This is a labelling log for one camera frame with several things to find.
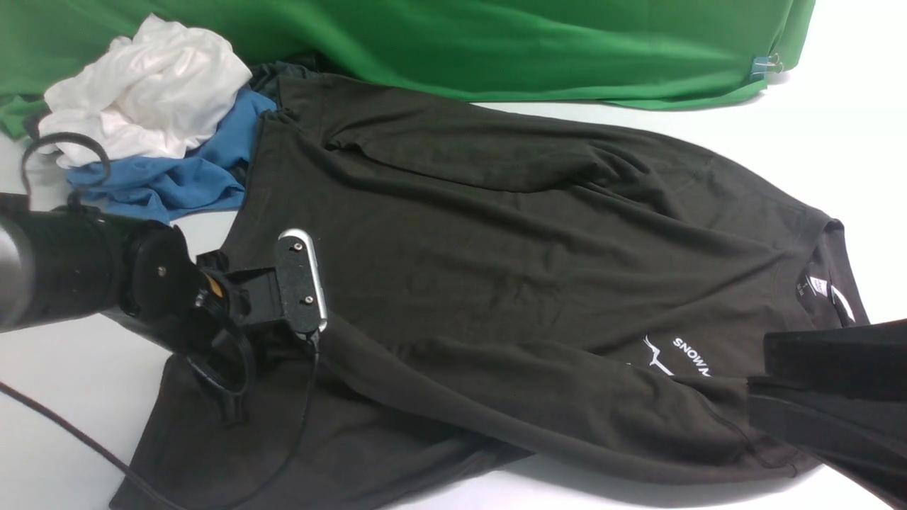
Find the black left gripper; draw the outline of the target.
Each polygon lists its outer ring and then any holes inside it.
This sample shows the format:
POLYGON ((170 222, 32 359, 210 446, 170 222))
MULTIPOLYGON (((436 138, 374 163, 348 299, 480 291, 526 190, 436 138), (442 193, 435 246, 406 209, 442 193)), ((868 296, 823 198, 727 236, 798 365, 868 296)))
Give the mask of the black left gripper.
POLYGON ((246 394, 258 381, 252 333, 282 316, 276 266, 222 272, 184 254, 167 259, 167 351, 216 390, 220 422, 247 423, 246 394))

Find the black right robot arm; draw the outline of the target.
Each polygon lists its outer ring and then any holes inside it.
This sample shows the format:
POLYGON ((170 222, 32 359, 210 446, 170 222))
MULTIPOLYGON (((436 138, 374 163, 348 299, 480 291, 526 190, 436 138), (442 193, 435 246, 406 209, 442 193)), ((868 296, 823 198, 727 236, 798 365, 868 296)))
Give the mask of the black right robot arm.
POLYGON ((748 421, 906 506, 906 323, 788 331, 762 340, 765 374, 748 380, 748 421))

